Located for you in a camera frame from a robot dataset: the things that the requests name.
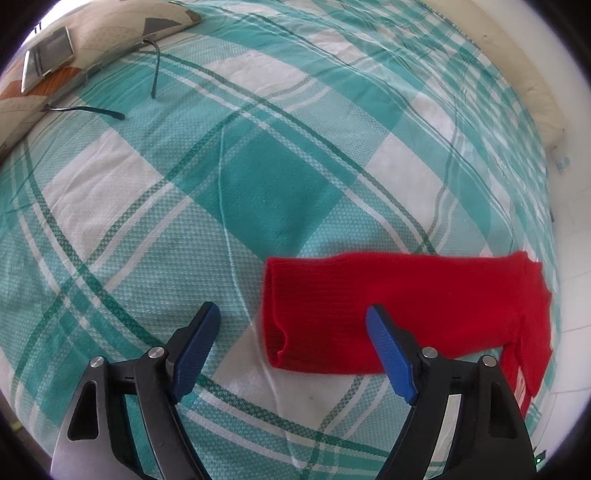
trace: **silver bolt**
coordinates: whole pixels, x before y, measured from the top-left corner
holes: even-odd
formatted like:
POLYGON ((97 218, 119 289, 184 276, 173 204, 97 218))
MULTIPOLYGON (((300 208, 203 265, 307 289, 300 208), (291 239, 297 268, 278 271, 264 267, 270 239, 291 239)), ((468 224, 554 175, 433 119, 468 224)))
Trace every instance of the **silver bolt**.
POLYGON ((100 367, 102 364, 105 363, 105 357, 97 355, 90 360, 90 366, 92 368, 100 367))
POLYGON ((422 353, 426 358, 435 358, 438 355, 437 350, 435 350, 432 346, 426 346, 422 353))
POLYGON ((482 357, 482 363, 487 367, 494 367, 496 365, 496 358, 490 355, 485 355, 482 357))
POLYGON ((155 347, 152 347, 150 350, 148 350, 148 356, 150 358, 160 358, 163 355, 164 355, 164 348, 162 348, 161 346, 155 346, 155 347))

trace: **teal checkered bedsheet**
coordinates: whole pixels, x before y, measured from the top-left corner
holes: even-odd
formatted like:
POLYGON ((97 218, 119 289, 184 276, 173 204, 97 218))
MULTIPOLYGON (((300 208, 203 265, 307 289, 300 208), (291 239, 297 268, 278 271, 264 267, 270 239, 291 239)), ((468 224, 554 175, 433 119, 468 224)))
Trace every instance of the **teal checkered bedsheet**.
MULTIPOLYGON (((137 357, 210 300, 222 330, 179 412, 212 478, 373 478, 408 407, 381 375, 268 365, 264 261, 524 249, 554 293, 556 346, 534 123, 482 52, 416 0, 190 8, 203 22, 159 42, 155 100, 148 47, 69 100, 125 121, 48 114, 0 166, 0 388, 51 452, 91 357, 137 357)), ((530 433, 554 370, 553 359, 530 433)), ((430 476, 452 434, 448 422, 430 476)))

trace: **phone screen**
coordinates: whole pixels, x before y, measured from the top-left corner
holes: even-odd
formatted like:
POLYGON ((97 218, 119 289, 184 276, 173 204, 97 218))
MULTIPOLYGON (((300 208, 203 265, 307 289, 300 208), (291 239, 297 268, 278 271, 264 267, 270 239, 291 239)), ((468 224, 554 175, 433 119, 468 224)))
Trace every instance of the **phone screen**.
POLYGON ((48 73, 57 70, 73 58, 74 49, 68 29, 65 26, 60 27, 25 53, 21 92, 26 93, 48 73))

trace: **pillow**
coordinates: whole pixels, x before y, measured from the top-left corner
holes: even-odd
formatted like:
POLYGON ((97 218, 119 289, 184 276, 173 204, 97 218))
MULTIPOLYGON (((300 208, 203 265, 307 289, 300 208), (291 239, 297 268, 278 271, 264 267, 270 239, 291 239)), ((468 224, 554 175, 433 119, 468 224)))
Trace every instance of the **pillow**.
POLYGON ((566 127, 564 115, 540 72, 499 24, 472 0, 422 1, 478 45, 524 101, 542 144, 556 144, 566 127))
POLYGON ((43 117, 45 104, 59 101, 144 39, 159 40, 200 21, 197 13, 164 0, 94 0, 52 23, 19 49, 0 77, 0 160, 43 117), (22 94, 26 51, 64 25, 74 60, 22 94))

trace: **blue rubber tip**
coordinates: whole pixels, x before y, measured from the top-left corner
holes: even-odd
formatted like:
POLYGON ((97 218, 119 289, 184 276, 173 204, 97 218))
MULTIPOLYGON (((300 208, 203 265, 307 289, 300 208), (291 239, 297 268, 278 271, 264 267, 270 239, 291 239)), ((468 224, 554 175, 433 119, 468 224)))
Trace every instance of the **blue rubber tip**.
POLYGON ((418 390, 414 385, 411 364, 374 307, 368 308, 365 326, 394 393, 406 403, 414 404, 418 390))
POLYGON ((221 317, 217 305, 207 311, 199 328, 188 341, 183 353, 175 362, 170 394, 176 403, 193 391, 197 377, 220 331, 221 317))

